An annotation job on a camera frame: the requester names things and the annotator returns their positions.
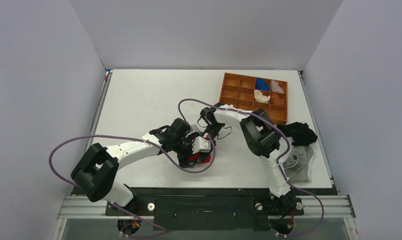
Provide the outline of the red underwear white trim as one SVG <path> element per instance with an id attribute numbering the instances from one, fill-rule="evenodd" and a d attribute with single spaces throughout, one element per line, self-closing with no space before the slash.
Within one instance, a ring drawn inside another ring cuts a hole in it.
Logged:
<path id="1" fill-rule="evenodd" d="M 188 157 L 190 165 L 209 163 L 211 161 L 211 154 L 208 152 L 198 152 Z"/>

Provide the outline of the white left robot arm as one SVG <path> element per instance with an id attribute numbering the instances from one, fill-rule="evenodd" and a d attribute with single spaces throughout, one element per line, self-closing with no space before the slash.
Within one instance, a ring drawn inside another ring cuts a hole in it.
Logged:
<path id="1" fill-rule="evenodd" d="M 193 132 L 187 122 L 177 118 L 171 125 L 153 129 L 134 140 L 111 146 L 91 145 L 73 169 L 71 178 L 91 202 L 106 200 L 117 204 L 125 215 L 132 215 L 138 201 L 129 187 L 115 179 L 120 169 L 168 152 L 187 159 L 197 153 L 209 153 L 211 149 L 205 135 Z"/>

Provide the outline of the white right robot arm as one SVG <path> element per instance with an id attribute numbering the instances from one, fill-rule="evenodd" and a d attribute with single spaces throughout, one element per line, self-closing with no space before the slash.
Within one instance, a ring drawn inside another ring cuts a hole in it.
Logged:
<path id="1" fill-rule="evenodd" d="M 207 123 L 206 132 L 215 135 L 223 125 L 242 131 L 249 150 L 260 157 L 268 179 L 272 209 L 282 214 L 291 201 L 286 196 L 291 190 L 280 159 L 289 152 L 290 143 L 285 134 L 277 128 L 263 109 L 242 110 L 219 102 L 209 105 L 200 112 L 200 118 Z"/>

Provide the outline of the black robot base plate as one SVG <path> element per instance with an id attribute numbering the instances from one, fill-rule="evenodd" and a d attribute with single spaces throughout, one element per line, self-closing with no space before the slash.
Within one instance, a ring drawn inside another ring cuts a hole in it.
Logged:
<path id="1" fill-rule="evenodd" d="M 321 218 L 331 214 L 335 188 L 292 190 L 283 198 L 272 197 L 265 188 L 159 188 L 135 187 L 136 197 L 118 208 L 100 200 L 89 201 L 76 189 L 64 200 L 60 215 L 76 219 L 117 220 L 129 225 L 128 234 L 151 220 L 161 231 L 275 230 L 287 233 L 294 217 Z"/>

